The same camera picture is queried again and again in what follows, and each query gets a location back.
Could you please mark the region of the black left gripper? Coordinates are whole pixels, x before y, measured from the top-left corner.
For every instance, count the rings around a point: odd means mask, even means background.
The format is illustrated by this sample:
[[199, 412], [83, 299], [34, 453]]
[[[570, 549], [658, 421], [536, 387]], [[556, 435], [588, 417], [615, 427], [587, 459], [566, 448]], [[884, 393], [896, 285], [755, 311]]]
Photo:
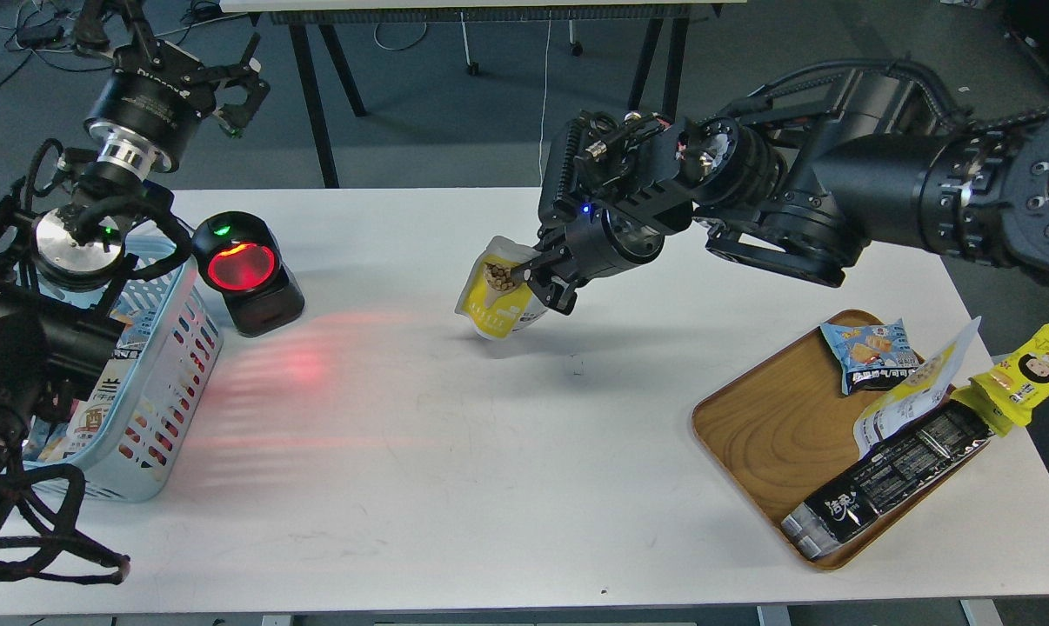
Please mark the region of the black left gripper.
[[254, 58], [261, 35], [253, 33], [237, 64], [205, 66], [173, 43], [150, 48], [131, 43], [112, 49], [112, 72], [84, 129], [99, 142], [98, 161], [127, 173], [173, 173], [199, 124], [216, 108], [219, 87], [241, 87], [242, 103], [223, 103], [218, 122], [239, 138], [270, 94]]

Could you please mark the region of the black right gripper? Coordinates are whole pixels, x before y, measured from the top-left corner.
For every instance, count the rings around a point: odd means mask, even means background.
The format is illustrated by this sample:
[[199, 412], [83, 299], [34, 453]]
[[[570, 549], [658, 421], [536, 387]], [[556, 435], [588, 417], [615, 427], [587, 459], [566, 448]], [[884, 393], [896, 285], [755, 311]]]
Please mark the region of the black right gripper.
[[538, 252], [512, 267], [533, 283], [545, 308], [569, 316], [579, 281], [656, 260], [667, 236], [694, 222], [700, 165], [686, 170], [688, 148], [706, 146], [691, 124], [631, 112], [624, 120], [580, 111], [550, 150], [538, 206]]

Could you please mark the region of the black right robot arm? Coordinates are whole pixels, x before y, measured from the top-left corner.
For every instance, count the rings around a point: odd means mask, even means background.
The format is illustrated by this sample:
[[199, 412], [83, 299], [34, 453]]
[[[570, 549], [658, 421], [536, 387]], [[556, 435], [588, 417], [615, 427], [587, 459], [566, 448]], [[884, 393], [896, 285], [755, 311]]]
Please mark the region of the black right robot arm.
[[537, 255], [511, 274], [564, 314], [695, 223], [724, 260], [831, 288], [871, 242], [1049, 284], [1049, 106], [977, 120], [921, 63], [844, 59], [714, 117], [581, 112], [538, 217]]

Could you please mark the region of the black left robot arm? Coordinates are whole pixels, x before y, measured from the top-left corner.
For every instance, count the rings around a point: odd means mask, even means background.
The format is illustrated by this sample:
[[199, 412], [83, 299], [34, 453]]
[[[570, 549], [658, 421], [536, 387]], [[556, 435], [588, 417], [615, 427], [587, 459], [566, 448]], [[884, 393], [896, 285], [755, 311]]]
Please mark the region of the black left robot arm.
[[84, 123], [95, 150], [40, 143], [27, 174], [0, 201], [0, 582], [40, 579], [119, 585], [130, 559], [77, 528], [88, 483], [82, 469], [29, 469], [24, 447], [39, 423], [61, 423], [117, 357], [124, 289], [189, 261], [227, 293], [262, 288], [277, 272], [262, 223], [222, 216], [188, 229], [173, 194], [150, 173], [177, 170], [206, 117], [241, 134], [269, 94], [255, 59], [207, 66], [155, 38], [130, 13], [127, 46], [99, 24], [79, 25], [80, 51], [112, 60], [110, 81]]

